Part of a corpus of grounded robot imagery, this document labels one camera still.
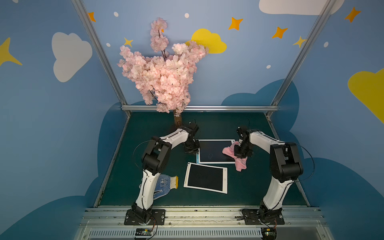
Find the pink cloth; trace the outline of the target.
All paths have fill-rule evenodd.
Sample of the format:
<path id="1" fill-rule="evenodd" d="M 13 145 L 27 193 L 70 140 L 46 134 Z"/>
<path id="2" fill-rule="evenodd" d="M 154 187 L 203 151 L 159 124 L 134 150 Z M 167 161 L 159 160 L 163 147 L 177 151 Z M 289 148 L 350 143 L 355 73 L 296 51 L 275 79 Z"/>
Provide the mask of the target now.
<path id="1" fill-rule="evenodd" d="M 247 157 L 246 158 L 238 158 L 235 156 L 235 147 L 238 147 L 240 143 L 235 141 L 231 144 L 230 147 L 225 147 L 222 150 L 222 153 L 228 157 L 231 157 L 235 160 L 236 171 L 241 172 L 247 168 Z"/>

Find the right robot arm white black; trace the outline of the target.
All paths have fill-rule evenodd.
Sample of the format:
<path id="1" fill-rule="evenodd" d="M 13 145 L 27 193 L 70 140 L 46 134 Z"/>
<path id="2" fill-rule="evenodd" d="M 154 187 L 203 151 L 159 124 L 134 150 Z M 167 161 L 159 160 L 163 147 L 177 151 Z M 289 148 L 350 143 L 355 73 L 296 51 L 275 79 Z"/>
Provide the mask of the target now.
<path id="1" fill-rule="evenodd" d="M 263 224 L 276 223 L 282 216 L 284 198 L 291 185 L 304 172 L 299 154 L 299 144 L 282 142 L 259 130 L 238 127 L 239 144 L 234 146 L 234 155 L 239 159 L 251 157 L 257 146 L 270 157 L 271 182 L 260 203 L 257 218 Z"/>

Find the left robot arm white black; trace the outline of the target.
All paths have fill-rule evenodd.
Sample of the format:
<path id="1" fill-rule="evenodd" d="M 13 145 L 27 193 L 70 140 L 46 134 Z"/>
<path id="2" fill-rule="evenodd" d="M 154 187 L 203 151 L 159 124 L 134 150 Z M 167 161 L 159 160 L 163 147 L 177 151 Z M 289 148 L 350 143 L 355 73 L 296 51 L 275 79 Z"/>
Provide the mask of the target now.
<path id="1" fill-rule="evenodd" d="M 142 157 L 143 178 L 137 200 L 127 212 L 127 224 L 138 223 L 148 224 L 155 220 L 152 216 L 153 196 L 157 181 L 165 170 L 173 148 L 183 145 L 185 153 L 196 154 L 199 151 L 200 143 L 195 139 L 199 126 L 189 123 L 186 126 L 178 127 L 173 133 L 163 137 L 153 137 L 145 149 Z"/>

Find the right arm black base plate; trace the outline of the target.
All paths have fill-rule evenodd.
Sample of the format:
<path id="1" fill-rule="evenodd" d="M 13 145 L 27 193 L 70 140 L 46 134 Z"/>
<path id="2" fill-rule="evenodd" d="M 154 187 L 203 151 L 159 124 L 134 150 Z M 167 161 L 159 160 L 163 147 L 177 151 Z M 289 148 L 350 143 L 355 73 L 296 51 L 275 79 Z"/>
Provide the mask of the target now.
<path id="1" fill-rule="evenodd" d="M 284 225 L 285 220 L 282 208 L 277 210 L 268 209 L 241 209 L 246 225 Z"/>

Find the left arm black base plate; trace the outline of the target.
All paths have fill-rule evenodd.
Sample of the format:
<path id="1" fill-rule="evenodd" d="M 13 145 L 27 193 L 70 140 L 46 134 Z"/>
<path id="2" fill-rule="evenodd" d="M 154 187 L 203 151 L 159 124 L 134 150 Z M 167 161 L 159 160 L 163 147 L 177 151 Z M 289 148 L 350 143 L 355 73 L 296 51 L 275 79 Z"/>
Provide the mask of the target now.
<path id="1" fill-rule="evenodd" d="M 127 210 L 124 225 L 125 226 L 149 226 L 149 225 L 159 225 L 162 226 L 165 223 L 166 210 L 151 210 L 150 212 L 140 212 L 134 211 L 132 209 Z"/>

